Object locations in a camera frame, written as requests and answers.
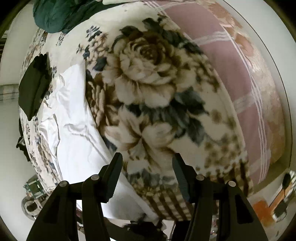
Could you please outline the white t-shirt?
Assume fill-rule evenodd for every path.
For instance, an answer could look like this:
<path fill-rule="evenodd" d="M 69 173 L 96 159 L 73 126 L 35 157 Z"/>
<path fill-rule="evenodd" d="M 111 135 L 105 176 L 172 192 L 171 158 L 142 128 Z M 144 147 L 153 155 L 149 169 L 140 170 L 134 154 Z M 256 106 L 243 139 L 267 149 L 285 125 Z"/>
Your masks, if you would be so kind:
<path fill-rule="evenodd" d="M 111 162 L 85 97 L 85 62 L 77 63 L 51 82 L 38 111 L 38 130 L 48 144 L 60 180 L 83 182 Z"/>

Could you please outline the black clothes pile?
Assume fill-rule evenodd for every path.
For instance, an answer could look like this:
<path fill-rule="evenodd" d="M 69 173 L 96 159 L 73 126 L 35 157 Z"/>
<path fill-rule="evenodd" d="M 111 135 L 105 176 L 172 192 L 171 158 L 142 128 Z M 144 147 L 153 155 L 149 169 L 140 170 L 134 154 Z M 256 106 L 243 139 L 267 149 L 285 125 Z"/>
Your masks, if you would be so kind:
<path fill-rule="evenodd" d="M 18 142 L 16 144 L 16 148 L 20 149 L 23 152 L 23 154 L 25 155 L 27 161 L 30 162 L 30 157 L 29 157 L 27 147 L 26 147 L 26 144 L 25 144 L 25 139 L 23 137 L 23 129 L 22 129 L 22 126 L 21 126 L 21 120 L 20 119 L 18 120 L 18 131 L 20 133 L 20 137 L 19 137 Z"/>

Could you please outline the green metal rack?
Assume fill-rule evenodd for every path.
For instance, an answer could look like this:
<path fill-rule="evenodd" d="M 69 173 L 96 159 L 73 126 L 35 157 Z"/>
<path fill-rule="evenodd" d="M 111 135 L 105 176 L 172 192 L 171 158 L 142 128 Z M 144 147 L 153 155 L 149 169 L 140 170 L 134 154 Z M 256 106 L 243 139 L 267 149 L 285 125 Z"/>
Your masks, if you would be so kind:
<path fill-rule="evenodd" d="M 26 195 L 30 198 L 38 199 L 46 194 L 37 175 L 32 176 L 23 187 L 26 191 Z"/>

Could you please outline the folded black garment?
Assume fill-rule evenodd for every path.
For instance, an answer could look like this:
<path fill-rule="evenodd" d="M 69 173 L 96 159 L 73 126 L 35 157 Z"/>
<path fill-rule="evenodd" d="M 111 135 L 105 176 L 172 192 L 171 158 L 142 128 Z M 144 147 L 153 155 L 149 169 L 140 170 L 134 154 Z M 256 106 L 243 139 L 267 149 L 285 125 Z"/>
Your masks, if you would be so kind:
<path fill-rule="evenodd" d="M 18 105 L 29 121 L 37 114 L 49 90 L 51 80 L 48 55 L 36 56 L 25 71 L 18 87 Z"/>

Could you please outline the floral fleece bed blanket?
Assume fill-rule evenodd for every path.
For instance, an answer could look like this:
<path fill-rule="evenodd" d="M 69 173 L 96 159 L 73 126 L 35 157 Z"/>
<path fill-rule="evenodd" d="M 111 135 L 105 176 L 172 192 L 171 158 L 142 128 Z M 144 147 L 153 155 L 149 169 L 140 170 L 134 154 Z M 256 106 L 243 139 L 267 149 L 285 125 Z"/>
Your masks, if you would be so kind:
<path fill-rule="evenodd" d="M 52 80 L 85 62 L 85 97 L 96 128 L 109 151 L 123 156 L 114 197 L 103 206 L 107 217 L 189 220 L 193 206 L 178 187 L 176 153 L 211 181 L 232 180 L 252 193 L 230 95 L 205 52 L 171 18 L 133 3 L 98 12 L 67 34 L 37 29 L 22 77 L 40 54 L 48 55 Z M 52 91 L 50 83 L 43 100 Z M 29 121 L 21 111 L 21 126 L 41 185 L 52 193 L 62 180 L 37 115 Z"/>

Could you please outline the pink striped bed sheet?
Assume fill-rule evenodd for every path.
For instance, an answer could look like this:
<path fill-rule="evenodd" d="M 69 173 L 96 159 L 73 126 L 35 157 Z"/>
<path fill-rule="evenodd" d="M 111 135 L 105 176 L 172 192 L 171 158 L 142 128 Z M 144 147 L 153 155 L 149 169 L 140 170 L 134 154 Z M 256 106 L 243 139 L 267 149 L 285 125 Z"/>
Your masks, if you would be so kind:
<path fill-rule="evenodd" d="M 224 1 L 148 1 L 208 56 L 223 81 L 246 142 L 251 178 L 269 184 L 283 171 L 285 122 L 260 39 Z"/>

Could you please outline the dark green fluffy blanket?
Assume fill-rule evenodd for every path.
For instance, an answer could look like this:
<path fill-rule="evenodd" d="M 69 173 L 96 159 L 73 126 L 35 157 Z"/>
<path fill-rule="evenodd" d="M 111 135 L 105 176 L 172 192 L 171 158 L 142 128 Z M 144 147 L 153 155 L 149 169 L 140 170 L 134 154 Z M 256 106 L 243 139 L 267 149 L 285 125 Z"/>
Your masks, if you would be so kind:
<path fill-rule="evenodd" d="M 67 34 L 96 13 L 119 5 L 104 5 L 101 1 L 37 0 L 33 17 L 35 24 L 47 33 Z"/>

